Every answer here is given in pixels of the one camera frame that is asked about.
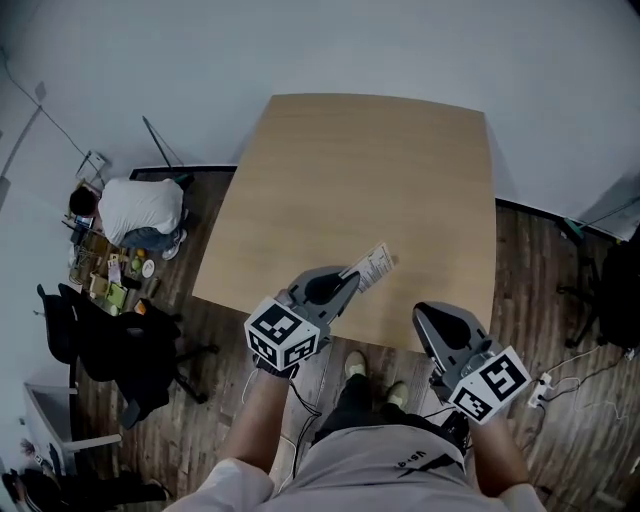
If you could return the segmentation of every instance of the man's arm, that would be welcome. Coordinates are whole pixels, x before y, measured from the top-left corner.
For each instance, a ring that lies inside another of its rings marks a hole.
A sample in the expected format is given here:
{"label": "man's arm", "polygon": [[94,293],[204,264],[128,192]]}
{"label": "man's arm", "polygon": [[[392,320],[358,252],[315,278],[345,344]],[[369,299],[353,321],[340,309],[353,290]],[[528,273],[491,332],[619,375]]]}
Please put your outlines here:
{"label": "man's arm", "polygon": [[482,493],[497,497],[507,489],[529,482],[529,470],[516,446],[507,420],[497,414],[484,425],[469,421],[476,461],[476,476]]}
{"label": "man's arm", "polygon": [[288,391],[289,379],[258,370],[249,399],[224,440],[220,458],[238,459],[269,473],[278,451]]}

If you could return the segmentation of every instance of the shoe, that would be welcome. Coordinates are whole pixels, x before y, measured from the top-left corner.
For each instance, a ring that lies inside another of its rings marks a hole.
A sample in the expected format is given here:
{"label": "shoe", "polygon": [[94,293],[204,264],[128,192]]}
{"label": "shoe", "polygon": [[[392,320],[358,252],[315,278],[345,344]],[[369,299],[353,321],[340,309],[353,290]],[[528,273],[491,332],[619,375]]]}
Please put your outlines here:
{"label": "shoe", "polygon": [[149,483],[151,485],[157,485],[158,487],[160,487],[164,491],[164,495],[167,500],[173,499],[173,494],[171,494],[171,491],[167,489],[164,485],[162,485],[160,482],[158,482],[155,478],[152,478],[151,480],[149,480]]}
{"label": "shoe", "polygon": [[347,379],[350,379],[354,375],[367,376],[367,360],[364,358],[364,354],[359,350],[351,352],[344,362],[344,373]]}
{"label": "shoe", "polygon": [[407,408],[409,403],[409,388],[404,382],[396,382],[389,389],[387,394],[387,403],[395,404],[401,411]]}
{"label": "shoe", "polygon": [[178,255],[178,251],[180,250],[180,244],[182,244],[182,242],[184,242],[186,239],[187,239],[187,230],[183,229],[182,232],[180,233],[180,238],[173,245],[173,247],[171,249],[167,249],[162,253],[162,259],[165,261],[169,261],[175,258]]}

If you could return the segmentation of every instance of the black cable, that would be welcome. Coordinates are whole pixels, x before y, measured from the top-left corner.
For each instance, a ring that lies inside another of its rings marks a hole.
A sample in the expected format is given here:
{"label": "black cable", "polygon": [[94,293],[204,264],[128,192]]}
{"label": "black cable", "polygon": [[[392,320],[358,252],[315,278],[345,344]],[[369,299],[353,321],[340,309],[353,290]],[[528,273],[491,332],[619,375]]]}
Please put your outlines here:
{"label": "black cable", "polygon": [[[11,75],[11,71],[9,71],[9,65],[7,64],[7,54],[4,53],[4,48],[0,48],[0,52],[2,53],[2,62],[4,64],[4,70],[7,73],[7,76],[9,77],[9,80],[11,80],[13,82],[13,85],[15,85],[18,89],[20,89],[20,91],[22,91],[22,94],[24,94],[27,98],[29,98],[31,100],[31,102],[38,107],[40,110],[42,110],[42,113],[47,116],[47,118],[49,119],[49,121],[51,121],[54,126],[60,130],[64,136],[69,139],[69,142],[71,142],[71,144],[73,145],[74,148],[76,148],[76,150],[78,151],[78,153],[80,153],[83,157],[86,156],[86,153],[84,151],[82,151],[78,145],[73,141],[73,139],[69,136],[69,134],[64,131],[64,129],[54,121],[54,119],[49,115],[49,113],[43,108],[43,106],[38,103],[38,101],[36,101],[33,96],[31,96],[31,94],[29,94],[27,91],[25,91],[22,86],[16,82],[13,78],[13,76]],[[102,181],[102,183],[104,183],[104,181],[102,180],[102,176],[100,175],[100,171],[98,171],[98,168],[93,165],[93,162],[91,160],[89,160],[89,165],[91,165],[91,167],[93,167],[96,170],[96,173],[98,174],[98,177],[100,178],[100,180]]]}
{"label": "black cable", "polygon": [[438,412],[434,412],[434,413],[431,413],[431,414],[427,414],[426,416],[423,416],[423,418],[424,419],[431,418],[432,416],[437,416],[438,414],[443,413],[443,412],[447,412],[447,411],[453,411],[454,409],[455,409],[455,407],[447,407],[446,409],[440,409]]}
{"label": "black cable", "polygon": [[620,361],[622,361],[622,359],[624,359],[624,354],[622,354],[622,356],[620,357],[620,359],[618,359],[615,363],[610,364],[609,366],[605,366],[604,368],[600,368],[599,370],[590,373],[589,375],[587,375],[584,379],[582,379],[580,381],[580,383],[570,389],[565,389],[564,391],[561,391],[560,393],[558,393],[555,396],[552,396],[551,398],[544,398],[541,397],[541,400],[543,400],[544,402],[553,402],[556,398],[560,398],[562,395],[566,395],[567,393],[573,393],[574,391],[578,391],[578,389],[580,389],[580,386],[582,386],[586,381],[588,381],[591,377],[595,377],[596,375],[601,374],[602,372],[606,372],[607,370],[611,370],[611,368],[615,367],[618,365],[618,363],[620,363]]}
{"label": "black cable", "polygon": [[544,406],[542,404],[538,404],[538,407],[540,407],[540,409],[542,409],[542,418],[540,418],[540,424],[538,425],[538,430],[536,430],[536,433],[533,434],[533,437],[531,439],[529,439],[529,441],[527,441],[527,444],[525,444],[522,447],[522,451],[524,451],[527,448],[529,448],[529,446],[531,446],[536,441],[536,439],[538,439],[538,436],[540,435],[540,432],[542,432],[542,427],[544,426],[544,420],[547,417],[547,410],[544,408]]}
{"label": "black cable", "polygon": [[162,143],[165,146],[167,146],[167,148],[169,148],[169,151],[171,151],[171,154],[175,157],[175,159],[178,162],[180,162],[180,165],[182,165],[182,167],[184,167],[184,162],[182,161],[182,159],[178,155],[176,155],[176,152],[171,148],[171,146],[169,146],[169,144],[167,144],[167,141],[164,140],[162,135],[160,135],[160,132],[155,129],[155,126],[153,126],[151,124],[151,122],[145,116],[142,116],[142,121],[144,122],[145,126],[147,127],[147,130],[149,130],[149,133],[151,134],[151,137],[153,137],[153,141],[156,143],[156,146],[160,150],[160,153],[162,153],[164,161],[167,162],[167,165],[169,166],[169,168],[173,169],[173,167],[169,163],[169,160],[167,160],[167,156],[164,154],[164,151],[162,151],[162,148],[160,147],[160,144],[158,144],[158,140],[156,139],[156,135],[162,141]]}
{"label": "black cable", "polygon": [[310,414],[310,416],[307,417],[304,424],[302,425],[302,429],[300,430],[300,435],[298,436],[298,441],[296,442],[296,453],[293,456],[293,469],[291,471],[291,478],[295,478],[296,473],[298,471],[298,454],[300,453],[300,446],[302,445],[302,439],[304,438],[307,431],[311,428],[313,423],[320,416],[322,416],[322,413],[318,409],[316,409],[312,403],[308,402],[307,400],[305,400],[300,396],[300,393],[298,393],[298,389],[296,388],[293,381],[290,380],[289,385],[291,386],[291,389],[293,389],[294,394],[300,401],[300,404],[302,404],[302,407],[304,407],[305,410]]}
{"label": "black cable", "polygon": [[638,201],[640,201],[640,196],[638,197],[634,197],[633,199],[631,199],[630,201],[627,201],[626,203],[624,203],[623,205],[611,210],[608,213],[605,213],[602,217],[598,217],[596,220],[592,220],[588,223],[583,224],[582,226],[580,226],[580,229],[582,228],[588,228],[589,226],[592,226],[593,224],[595,224],[596,222],[600,222],[601,220],[606,219],[607,217],[611,217],[614,213],[618,213],[621,212],[622,210],[625,210],[627,208],[629,208],[629,206],[637,203]]}

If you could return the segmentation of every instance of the power strip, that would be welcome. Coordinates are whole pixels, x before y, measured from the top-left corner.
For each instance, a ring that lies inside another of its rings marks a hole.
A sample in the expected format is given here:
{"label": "power strip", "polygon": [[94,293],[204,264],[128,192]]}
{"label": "power strip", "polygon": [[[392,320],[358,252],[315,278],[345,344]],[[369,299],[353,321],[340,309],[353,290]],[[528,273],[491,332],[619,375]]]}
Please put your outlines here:
{"label": "power strip", "polygon": [[540,405],[540,397],[544,397],[547,391],[551,389],[551,375],[543,373],[542,376],[536,382],[536,388],[531,393],[527,405],[532,409],[535,409]]}

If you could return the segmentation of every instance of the jeans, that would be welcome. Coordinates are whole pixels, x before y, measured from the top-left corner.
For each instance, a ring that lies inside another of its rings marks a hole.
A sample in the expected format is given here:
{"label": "jeans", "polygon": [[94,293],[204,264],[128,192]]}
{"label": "jeans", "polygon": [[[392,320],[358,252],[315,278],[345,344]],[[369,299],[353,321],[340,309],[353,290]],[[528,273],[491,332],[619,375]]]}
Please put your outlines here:
{"label": "jeans", "polygon": [[168,235],[160,233],[156,228],[140,228],[129,231],[122,242],[120,247],[126,247],[128,249],[146,249],[147,251],[166,251],[171,249],[175,243],[180,239],[182,233],[182,227],[178,224],[178,227],[174,229]]}
{"label": "jeans", "polygon": [[407,414],[397,405],[386,403],[380,412],[373,412],[373,399],[369,379],[356,374],[344,386],[338,405],[331,412],[320,430],[316,432],[313,444],[321,441],[337,430],[353,427],[371,427],[378,425],[407,425],[415,427],[441,437],[454,446],[457,443],[453,436],[438,425],[424,419],[417,414]]}

